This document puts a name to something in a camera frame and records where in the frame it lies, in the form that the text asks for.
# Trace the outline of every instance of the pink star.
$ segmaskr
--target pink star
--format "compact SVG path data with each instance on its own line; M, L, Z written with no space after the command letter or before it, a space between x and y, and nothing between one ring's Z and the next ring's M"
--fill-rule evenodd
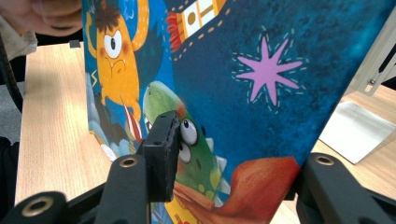
M238 60L245 65L251 67L253 72L244 73L237 75L237 78L244 78L253 80L253 90L250 95L250 102L254 101L257 97L259 90L266 85L268 89L268 94L270 95L273 105L277 103L277 93L276 93L276 83L282 83L294 89L299 89L299 86L294 82L279 75L281 72L285 72L296 68L302 64L302 62L294 63L284 63L277 64L283 49L288 44L289 40L286 39L283 42L279 50L273 55L272 58L269 57L268 46L265 38L262 39L262 60L257 62L244 57L238 57Z

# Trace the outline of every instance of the children's book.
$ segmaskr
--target children's book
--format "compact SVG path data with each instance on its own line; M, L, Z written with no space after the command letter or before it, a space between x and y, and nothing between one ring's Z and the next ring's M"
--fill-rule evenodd
M175 197L152 222L268 223L396 1L82 4L89 127L108 157L180 118Z

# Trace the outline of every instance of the cartoon eye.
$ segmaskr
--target cartoon eye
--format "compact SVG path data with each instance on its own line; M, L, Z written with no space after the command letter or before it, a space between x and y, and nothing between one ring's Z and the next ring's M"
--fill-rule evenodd
M194 123L189 119L184 119L181 126L181 136L187 145L194 145L198 140L198 132Z
M110 58L117 58L121 52L122 37L121 32L117 31L114 36L105 35L105 50Z
M189 163L191 160L191 152L189 147L184 144L180 143L178 145L178 157L184 162L184 163Z

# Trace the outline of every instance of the hand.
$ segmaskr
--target hand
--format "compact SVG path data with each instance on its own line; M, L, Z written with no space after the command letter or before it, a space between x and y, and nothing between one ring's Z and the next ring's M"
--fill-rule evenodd
M19 34L63 36L82 27L81 0L0 0L0 14Z

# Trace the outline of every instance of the cartoon character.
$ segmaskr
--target cartoon character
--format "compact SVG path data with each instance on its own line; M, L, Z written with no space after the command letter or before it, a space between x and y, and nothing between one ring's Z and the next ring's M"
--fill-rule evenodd
M144 44L149 29L148 0L138 0L138 18L134 38L131 39L124 18L117 7L102 1L95 10L97 27L96 48L92 45L89 28L91 14L87 13L86 34L88 49L96 58L98 75L102 87L102 104L106 98L119 105L131 107L134 122L141 118L139 99L139 77L134 52Z
M272 219L285 189L300 171L293 157L246 161L234 170L229 186L221 177L225 161L213 156L208 149L211 142L203 141L204 136L175 93L154 81L143 100L148 129L158 115L169 110L177 109L181 119L175 199L165 205L174 223L266 223ZM227 192L230 197L225 203L217 203L212 193L215 191Z
M205 139L175 93L160 81L151 82L143 97L143 112L148 130L157 116L170 110L177 110L180 118L179 139L181 141L176 182L193 189L217 206L221 206L222 201L217 193L219 191L230 193L229 184L221 177L227 161L213 155L213 140ZM183 205L176 200L173 200L171 204L172 206L166 205L170 214L177 215L178 213L177 217L183 220L193 217L188 216L188 211L180 213L180 210L186 210L186 208L183 208Z
M196 1L181 13L169 12L166 22L171 34L171 49L176 52L181 44L219 15L227 0Z

